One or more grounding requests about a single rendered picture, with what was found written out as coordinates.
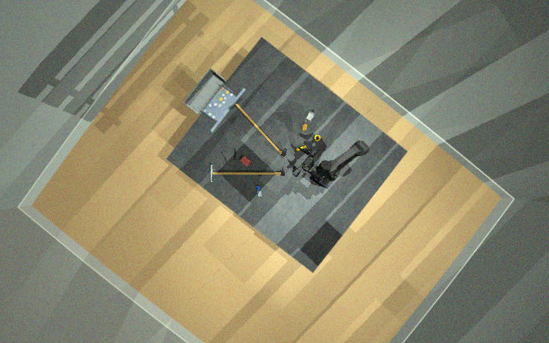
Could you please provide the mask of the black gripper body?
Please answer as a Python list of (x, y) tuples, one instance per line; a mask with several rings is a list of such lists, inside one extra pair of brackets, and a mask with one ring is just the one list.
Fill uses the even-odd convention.
[[(315, 148), (313, 148), (313, 149), (309, 152), (309, 156), (308, 156), (308, 157), (309, 157), (309, 158), (313, 158), (316, 154), (317, 154), (317, 150), (316, 150)], [(307, 158), (308, 158), (308, 157), (307, 157)], [(302, 164), (301, 166), (299, 166), (299, 168), (298, 168), (298, 169), (295, 169), (295, 170), (293, 171), (292, 174), (293, 174), (295, 177), (297, 177), (297, 176), (301, 173), (300, 170), (302, 169), (303, 166), (304, 166), (304, 164)], [(317, 168), (317, 166), (314, 165), (314, 166), (311, 168), (312, 171), (311, 171), (311, 172), (308, 171), (308, 172), (309, 172), (310, 174), (312, 174), (316, 168)]]

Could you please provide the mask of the red rectangular block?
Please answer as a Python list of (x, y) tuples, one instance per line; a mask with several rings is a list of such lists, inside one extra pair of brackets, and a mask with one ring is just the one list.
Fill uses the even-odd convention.
[(242, 162), (246, 167), (251, 163), (251, 161), (245, 156), (241, 158), (240, 162)]

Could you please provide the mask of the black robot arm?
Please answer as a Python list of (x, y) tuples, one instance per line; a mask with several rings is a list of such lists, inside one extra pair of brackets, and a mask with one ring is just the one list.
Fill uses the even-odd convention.
[[(317, 179), (317, 182), (322, 182), (327, 185), (328, 182), (337, 179), (337, 176), (340, 174), (343, 167), (356, 157), (366, 154), (368, 151), (369, 147), (363, 141), (357, 140), (349, 150), (338, 158), (330, 161), (323, 160), (311, 175)], [(311, 172), (311, 168), (315, 165), (314, 160), (309, 157), (303, 164), (304, 166), (302, 169), (306, 172)]]

